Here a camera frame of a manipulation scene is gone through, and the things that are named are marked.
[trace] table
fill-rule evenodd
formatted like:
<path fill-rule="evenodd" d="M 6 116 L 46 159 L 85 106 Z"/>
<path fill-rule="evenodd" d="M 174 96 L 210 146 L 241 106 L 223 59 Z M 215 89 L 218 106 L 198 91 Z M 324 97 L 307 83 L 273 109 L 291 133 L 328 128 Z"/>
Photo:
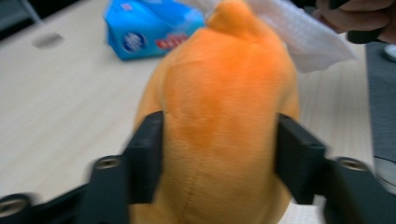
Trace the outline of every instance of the table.
<path fill-rule="evenodd" d="M 120 61 L 105 41 L 107 0 L 80 1 L 0 43 L 0 196 L 40 203 L 85 183 L 96 159 L 120 154 L 161 58 Z M 364 47 L 359 61 L 299 75 L 301 123 L 329 157 L 372 162 Z M 281 223 L 320 223 L 290 205 Z"/>

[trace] orange fabric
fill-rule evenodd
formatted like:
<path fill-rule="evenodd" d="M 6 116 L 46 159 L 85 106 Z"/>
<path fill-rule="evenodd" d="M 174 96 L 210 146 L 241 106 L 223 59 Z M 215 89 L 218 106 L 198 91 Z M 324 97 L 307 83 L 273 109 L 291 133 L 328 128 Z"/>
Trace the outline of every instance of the orange fabric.
<path fill-rule="evenodd" d="M 290 195 L 274 166 L 277 113 L 298 118 L 284 44 L 241 0 L 218 4 L 155 70 L 137 112 L 164 112 L 163 175 L 135 224 L 277 223 Z"/>

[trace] hand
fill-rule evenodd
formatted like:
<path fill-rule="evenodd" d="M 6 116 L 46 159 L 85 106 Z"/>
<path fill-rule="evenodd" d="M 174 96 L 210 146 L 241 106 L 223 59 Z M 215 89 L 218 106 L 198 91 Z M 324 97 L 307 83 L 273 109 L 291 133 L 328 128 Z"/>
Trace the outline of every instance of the hand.
<path fill-rule="evenodd" d="M 330 0 L 317 0 L 313 16 L 337 33 L 384 28 L 379 39 L 396 44 L 396 0 L 350 0 L 329 9 Z"/>

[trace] blue package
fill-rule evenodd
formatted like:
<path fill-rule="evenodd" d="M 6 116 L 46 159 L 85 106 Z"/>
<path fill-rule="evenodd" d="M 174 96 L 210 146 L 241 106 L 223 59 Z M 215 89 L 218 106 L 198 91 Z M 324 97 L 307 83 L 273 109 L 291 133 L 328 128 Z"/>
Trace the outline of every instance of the blue package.
<path fill-rule="evenodd" d="M 107 43 L 122 60 L 164 55 L 205 26 L 202 13 L 174 0 L 112 0 Z"/>

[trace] white tabletop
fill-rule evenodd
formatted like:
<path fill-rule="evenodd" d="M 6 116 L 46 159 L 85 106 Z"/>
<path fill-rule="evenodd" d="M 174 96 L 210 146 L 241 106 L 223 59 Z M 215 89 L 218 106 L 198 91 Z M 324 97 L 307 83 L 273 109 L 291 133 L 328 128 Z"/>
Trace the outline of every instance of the white tabletop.
<path fill-rule="evenodd" d="M 40 202 L 85 183 L 98 158 L 120 154 L 161 58 L 122 62 L 106 44 L 106 0 L 80 1 L 0 43 L 0 197 Z M 60 36 L 47 46 L 43 38 Z M 364 47 L 361 60 L 299 75 L 301 123 L 329 157 L 372 162 Z M 319 223 L 315 206 L 291 205 L 282 223 Z"/>

